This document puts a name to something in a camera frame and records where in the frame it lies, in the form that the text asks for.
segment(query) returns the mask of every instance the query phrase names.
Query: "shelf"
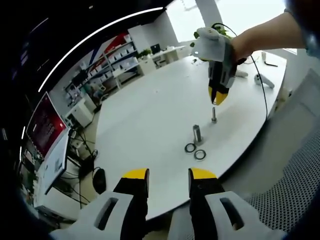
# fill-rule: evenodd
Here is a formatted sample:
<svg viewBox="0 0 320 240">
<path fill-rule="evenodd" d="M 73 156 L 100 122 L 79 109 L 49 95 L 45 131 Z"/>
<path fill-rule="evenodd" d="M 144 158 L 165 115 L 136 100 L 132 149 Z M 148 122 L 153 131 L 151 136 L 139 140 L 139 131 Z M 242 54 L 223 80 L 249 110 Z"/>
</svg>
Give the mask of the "shelf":
<svg viewBox="0 0 320 240">
<path fill-rule="evenodd" d="M 107 53 L 105 53 L 105 55 L 112 54 L 112 53 L 115 52 L 116 50 L 118 50 L 118 49 L 120 49 L 120 48 L 122 48 L 122 47 L 124 47 L 124 46 L 126 46 L 126 45 L 128 45 L 128 44 L 131 44 L 131 43 L 133 43 L 133 41 L 126 42 L 125 44 L 122 44 L 122 45 L 120 45 L 119 47 L 116 47 L 116 48 L 108 51 Z"/>
<path fill-rule="evenodd" d="M 137 51 L 137 50 L 134 50 L 134 51 L 132 51 L 132 52 L 128 53 L 127 55 L 124 55 L 124 56 L 122 56 L 121 58 L 119 58 L 119 59 L 115 60 L 114 62 L 110 62 L 110 63 L 111 63 L 111 64 L 116 64 L 116 63 L 120 62 L 121 60 L 123 60 L 125 57 L 127 57 L 127 56 L 129 56 L 129 55 L 131 55 L 131 54 L 135 53 L 136 51 Z"/>
</svg>

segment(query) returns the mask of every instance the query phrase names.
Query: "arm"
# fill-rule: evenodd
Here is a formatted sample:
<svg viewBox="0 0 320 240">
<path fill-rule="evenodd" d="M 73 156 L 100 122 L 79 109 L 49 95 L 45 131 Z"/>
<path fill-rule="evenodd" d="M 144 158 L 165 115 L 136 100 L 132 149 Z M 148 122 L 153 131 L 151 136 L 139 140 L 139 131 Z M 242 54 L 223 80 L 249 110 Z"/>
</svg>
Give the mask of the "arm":
<svg viewBox="0 0 320 240">
<path fill-rule="evenodd" d="M 298 23 L 288 12 L 246 30 L 232 40 L 232 45 L 237 60 L 257 50 L 306 47 Z"/>
</svg>

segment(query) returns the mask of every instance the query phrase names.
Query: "black ring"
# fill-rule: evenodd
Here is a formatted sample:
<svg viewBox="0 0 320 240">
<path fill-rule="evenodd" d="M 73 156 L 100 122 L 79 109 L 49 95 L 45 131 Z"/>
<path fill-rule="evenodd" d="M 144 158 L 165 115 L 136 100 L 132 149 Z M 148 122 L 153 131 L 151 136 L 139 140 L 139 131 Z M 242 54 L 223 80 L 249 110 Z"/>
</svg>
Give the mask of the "black ring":
<svg viewBox="0 0 320 240">
<path fill-rule="evenodd" d="M 193 147 L 193 149 L 192 149 L 192 151 L 189 151 L 188 150 L 188 147 L 189 146 L 192 146 Z M 190 154 L 190 153 L 193 153 L 195 150 L 196 150 L 196 145 L 194 144 L 194 143 L 188 143 L 185 147 L 184 147 L 184 151 L 186 152 L 186 153 L 188 153 L 188 154 Z"/>
<path fill-rule="evenodd" d="M 203 157 L 202 158 L 197 157 L 198 153 L 203 153 Z M 194 153 L 194 158 L 197 159 L 197 160 L 203 160 L 203 159 L 205 159 L 206 156 L 207 156 L 207 153 L 205 152 L 205 150 L 202 150 L 202 149 L 197 150 Z"/>
</svg>

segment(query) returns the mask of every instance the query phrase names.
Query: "computer mouse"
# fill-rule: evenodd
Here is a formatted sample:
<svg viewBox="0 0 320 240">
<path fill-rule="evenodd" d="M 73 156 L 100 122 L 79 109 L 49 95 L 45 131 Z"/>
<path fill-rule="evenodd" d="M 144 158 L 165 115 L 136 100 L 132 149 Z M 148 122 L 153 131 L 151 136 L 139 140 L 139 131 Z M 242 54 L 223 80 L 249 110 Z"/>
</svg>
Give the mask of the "computer mouse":
<svg viewBox="0 0 320 240">
<path fill-rule="evenodd" d="M 92 178 L 92 185 L 98 194 L 102 194 L 107 190 L 107 181 L 105 170 L 99 168 Z"/>
</svg>

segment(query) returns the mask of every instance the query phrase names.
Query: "white game controller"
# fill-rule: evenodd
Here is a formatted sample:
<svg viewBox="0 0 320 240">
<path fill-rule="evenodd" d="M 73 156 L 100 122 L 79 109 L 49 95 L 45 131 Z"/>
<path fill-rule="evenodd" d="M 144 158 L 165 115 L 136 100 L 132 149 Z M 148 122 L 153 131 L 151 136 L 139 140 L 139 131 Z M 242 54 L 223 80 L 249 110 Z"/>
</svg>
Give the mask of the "white game controller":
<svg viewBox="0 0 320 240">
<path fill-rule="evenodd" d="M 261 78 L 262 78 L 262 82 L 266 85 L 268 85 L 271 89 L 274 89 L 275 85 L 272 83 L 272 81 L 270 81 L 268 78 L 266 78 L 265 76 L 263 76 L 262 74 L 261 75 Z M 260 77 L 259 77 L 259 74 L 255 75 L 254 76 L 254 82 L 255 84 L 257 85 L 261 85 L 261 81 L 260 81 Z"/>
</svg>

